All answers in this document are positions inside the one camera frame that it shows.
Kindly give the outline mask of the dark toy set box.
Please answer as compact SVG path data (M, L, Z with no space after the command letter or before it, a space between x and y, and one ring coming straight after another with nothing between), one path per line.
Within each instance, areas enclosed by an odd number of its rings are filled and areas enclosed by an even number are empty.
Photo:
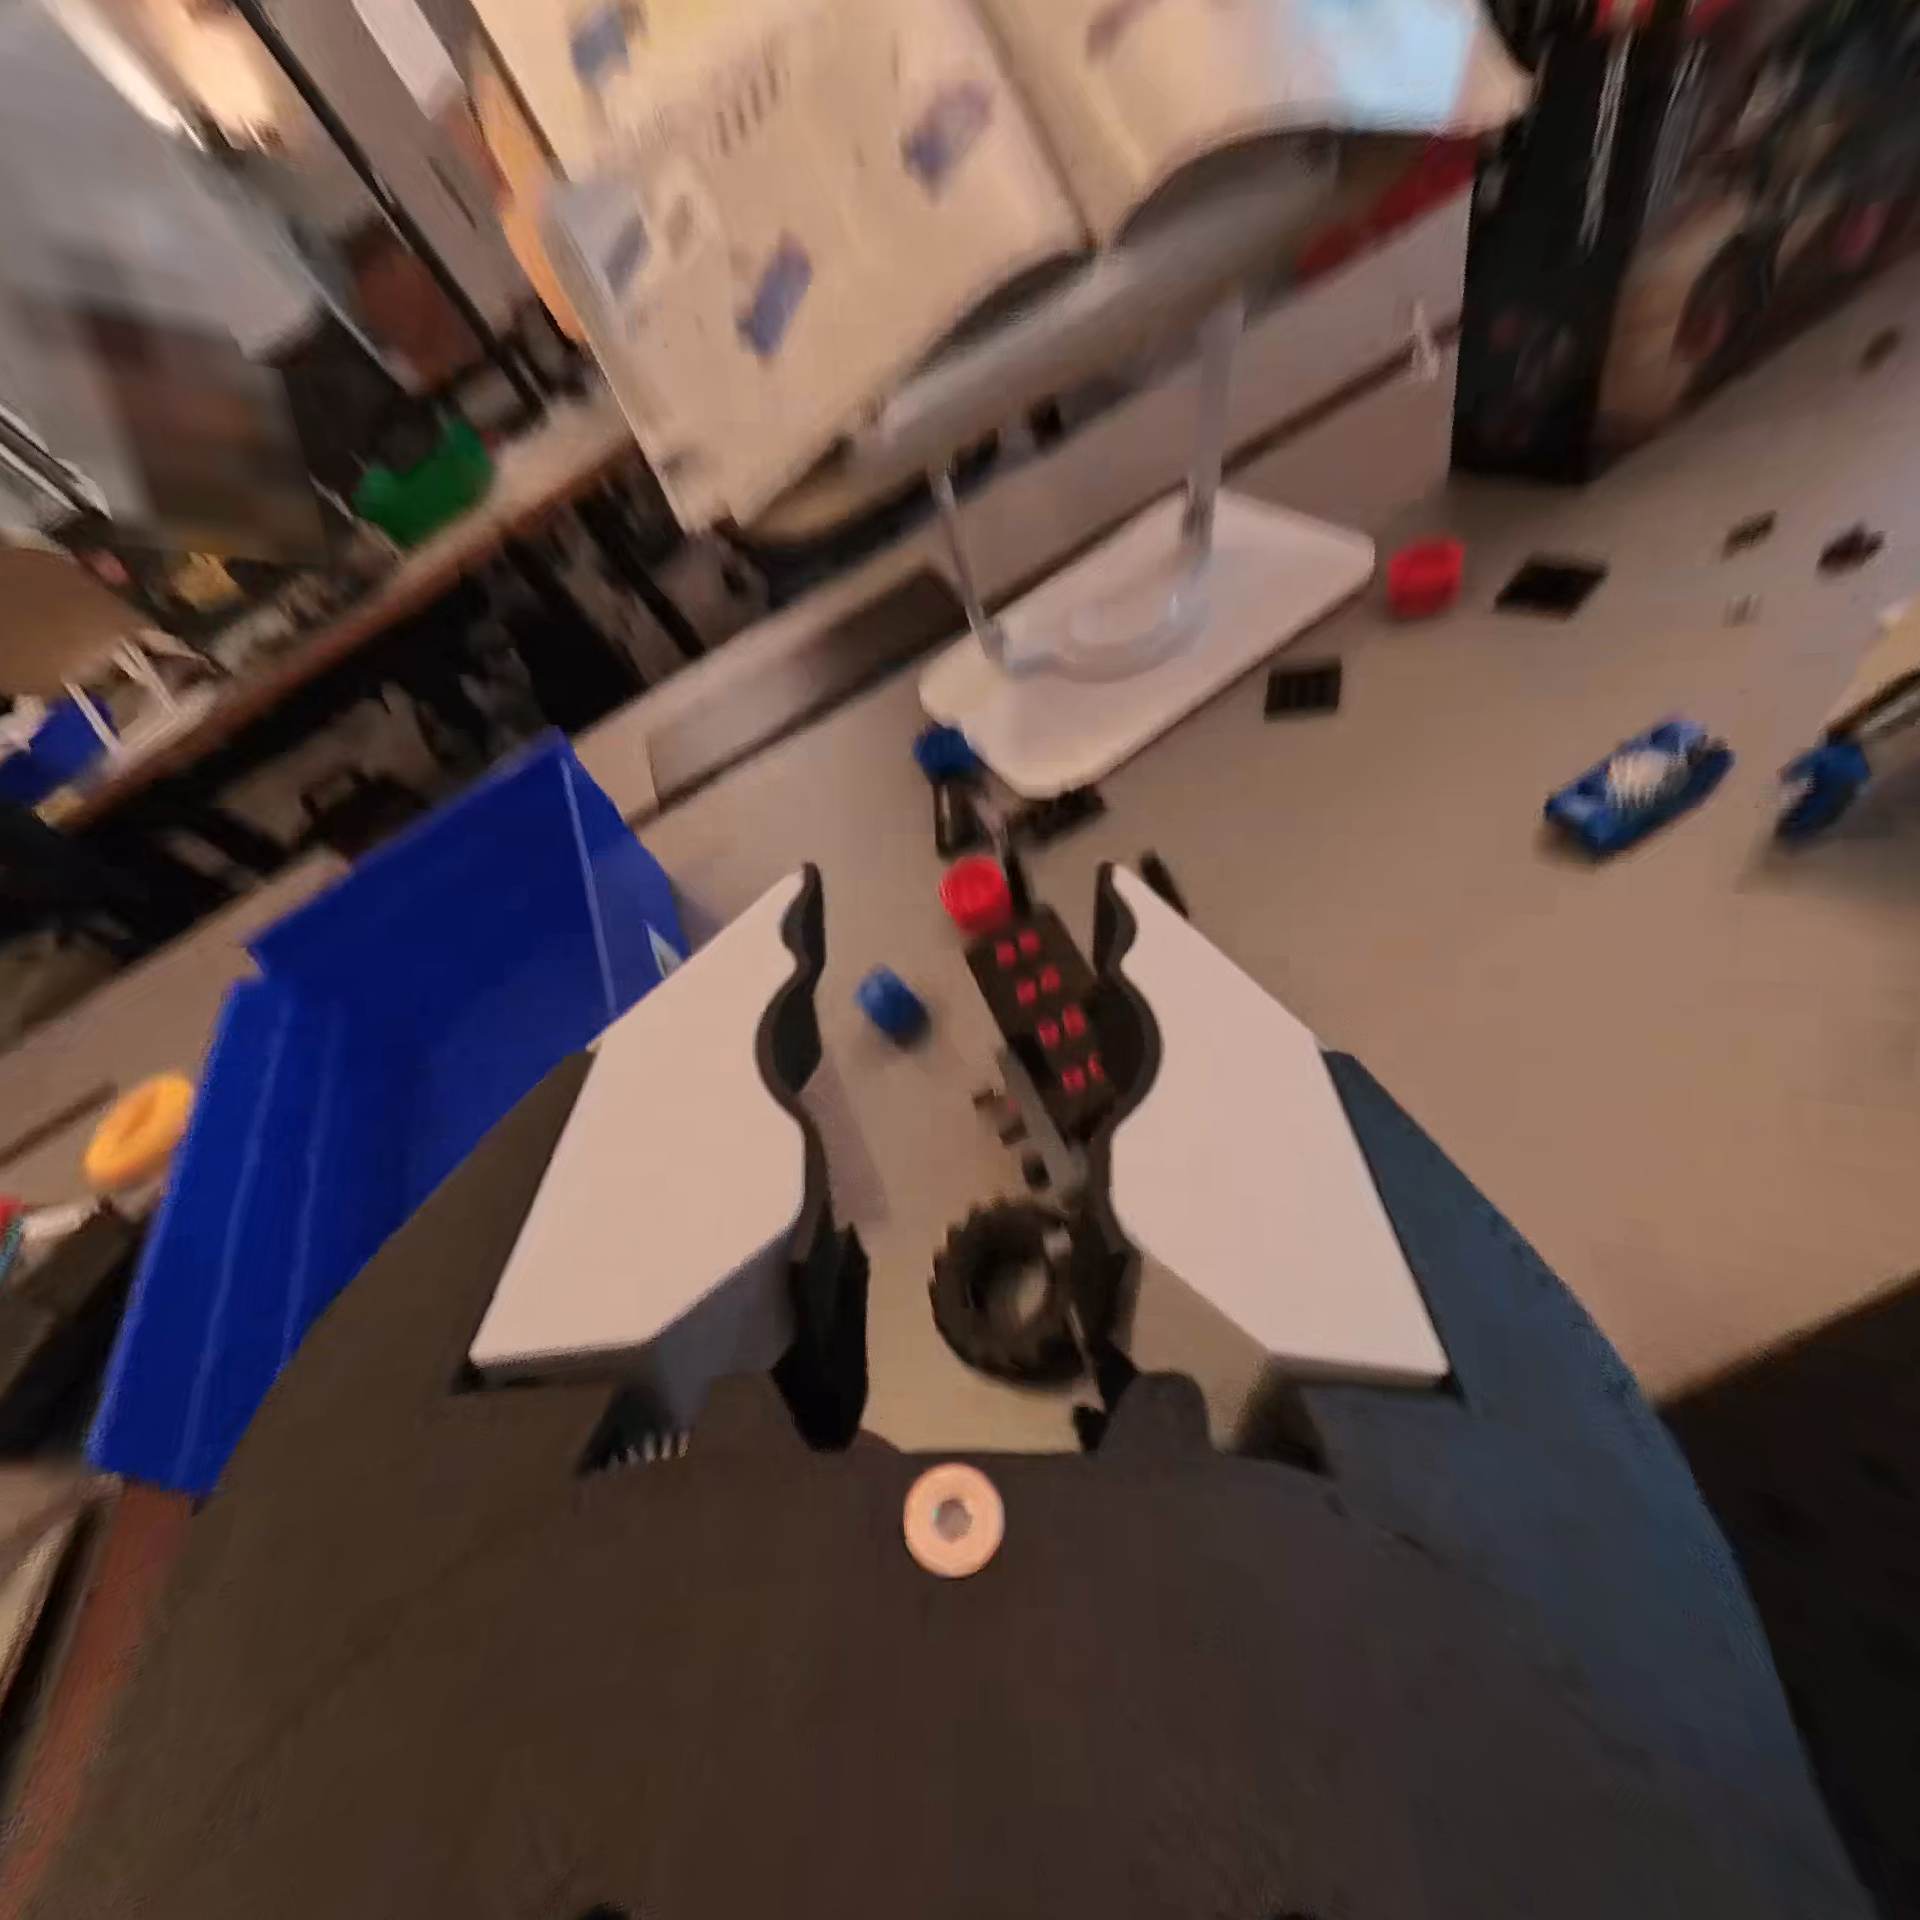
M1920 204L1914 0L1496 4L1448 469L1587 481L1847 302Z

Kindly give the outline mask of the grey desk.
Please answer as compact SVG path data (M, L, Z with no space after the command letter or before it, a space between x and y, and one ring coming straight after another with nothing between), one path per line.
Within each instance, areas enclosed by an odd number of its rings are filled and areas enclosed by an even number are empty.
M1914 259L1587 486L1440 481L1445 400L1375 382L1246 454L1246 486L1461 538L1445 619L1380 589L1302 641L1340 711L1264 725L1264 673L1122 770L1034 862L1165 852L1199 933L1469 1173L1644 1395L1691 1395L1914 1280L1914 745L1817 845L1776 845L1886 605L1914 596ZM1601 562L1510 619L1523 562ZM1545 800L1687 715L1703 807L1617 862Z

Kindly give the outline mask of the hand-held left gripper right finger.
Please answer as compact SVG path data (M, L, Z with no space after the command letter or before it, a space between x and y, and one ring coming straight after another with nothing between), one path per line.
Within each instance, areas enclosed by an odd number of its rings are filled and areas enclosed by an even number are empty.
M1099 869L1110 1125L1090 1138L1129 1274L1110 1345L1202 1402L1210 1446L1284 1446L1302 1388L1445 1395L1445 1336L1387 1220L1314 1026Z

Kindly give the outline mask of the blue storage bin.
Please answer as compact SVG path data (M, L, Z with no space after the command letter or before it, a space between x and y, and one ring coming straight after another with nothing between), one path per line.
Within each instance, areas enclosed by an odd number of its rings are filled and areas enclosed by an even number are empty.
M568 734L267 926L203 1055L87 1465L211 1496L332 1296L683 951L668 873Z

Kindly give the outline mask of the blue printed curved panel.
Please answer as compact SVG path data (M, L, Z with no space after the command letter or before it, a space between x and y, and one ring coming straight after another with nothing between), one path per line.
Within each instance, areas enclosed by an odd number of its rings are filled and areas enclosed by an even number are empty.
M1606 750L1587 774L1560 779L1545 800L1545 833L1584 862L1636 852L1668 833L1691 807L1721 792L1728 774L1728 745L1703 725L1668 715L1621 750Z

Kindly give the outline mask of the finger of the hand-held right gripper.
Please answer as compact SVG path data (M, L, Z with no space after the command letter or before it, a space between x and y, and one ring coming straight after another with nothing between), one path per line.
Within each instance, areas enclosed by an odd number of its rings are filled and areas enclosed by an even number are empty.
M1902 596L1878 615L1856 680L1819 715L1819 745L1865 745L1878 731L1909 731L1920 702L1920 605Z

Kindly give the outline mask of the black block with red pins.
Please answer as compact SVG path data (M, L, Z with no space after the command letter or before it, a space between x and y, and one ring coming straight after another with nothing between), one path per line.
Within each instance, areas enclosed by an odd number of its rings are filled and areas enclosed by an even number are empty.
M972 937L972 985L1070 1143L1086 1143L1122 1087L1110 1041L1099 1026L1099 974L1048 907Z

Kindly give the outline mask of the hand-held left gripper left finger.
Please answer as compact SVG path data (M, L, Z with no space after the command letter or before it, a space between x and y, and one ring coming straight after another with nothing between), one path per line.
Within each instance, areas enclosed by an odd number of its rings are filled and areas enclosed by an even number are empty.
M818 972L798 869L593 1041L469 1342L483 1388L610 1377L683 1441L716 1377L767 1372L809 1446L854 1446L870 1264L809 1110Z

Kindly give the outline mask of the yellow tape roll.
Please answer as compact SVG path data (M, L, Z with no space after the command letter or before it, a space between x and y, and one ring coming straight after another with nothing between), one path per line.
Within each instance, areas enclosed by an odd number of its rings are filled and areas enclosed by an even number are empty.
M158 1187L191 1135L191 1110L191 1074L147 1074L128 1095L120 1095L87 1138L87 1187L96 1197Z

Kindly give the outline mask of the large printed instruction sheet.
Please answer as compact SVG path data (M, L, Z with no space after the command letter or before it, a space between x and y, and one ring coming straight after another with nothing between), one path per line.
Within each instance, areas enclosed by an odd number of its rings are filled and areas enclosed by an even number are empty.
M1086 224L980 4L503 0L543 232L683 537L756 524Z

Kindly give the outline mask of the black rubber tyre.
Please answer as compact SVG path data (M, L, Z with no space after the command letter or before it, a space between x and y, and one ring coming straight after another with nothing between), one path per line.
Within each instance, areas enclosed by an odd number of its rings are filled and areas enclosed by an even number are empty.
M1005 1388L1070 1388L1086 1372L1074 1327L1074 1231L1051 1203L978 1203L930 1254L930 1327Z

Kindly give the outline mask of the white book stand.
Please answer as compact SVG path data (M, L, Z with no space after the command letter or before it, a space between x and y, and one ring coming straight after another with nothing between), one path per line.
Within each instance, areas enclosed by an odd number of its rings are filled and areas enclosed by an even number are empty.
M919 454L953 547L962 641L921 665L919 702L959 731L1015 800L1051 800L1126 770L1238 673L1253 665L1253 596L1293 632L1375 578L1375 538L1225 486L1227 370L1247 284L1340 176L1340 140L1253 140L1175 168L1129 232L1034 295L972 319L870 423L870 454ZM980 605L953 462L980 430L1191 337L1184 481L1058 562L1009 605Z

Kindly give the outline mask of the green storage bin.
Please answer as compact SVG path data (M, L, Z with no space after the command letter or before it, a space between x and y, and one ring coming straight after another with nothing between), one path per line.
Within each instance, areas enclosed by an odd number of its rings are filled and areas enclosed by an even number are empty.
M469 505L494 493L494 451L469 415L441 415L436 446L411 462L372 462L352 486L352 515L377 526L394 552L419 552Z

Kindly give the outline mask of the blue angled beam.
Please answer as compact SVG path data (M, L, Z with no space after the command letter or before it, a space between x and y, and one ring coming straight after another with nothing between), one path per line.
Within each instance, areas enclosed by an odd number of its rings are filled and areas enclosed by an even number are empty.
M1817 745L1776 774L1776 841L1800 845L1828 833L1865 787L1865 755L1862 745Z

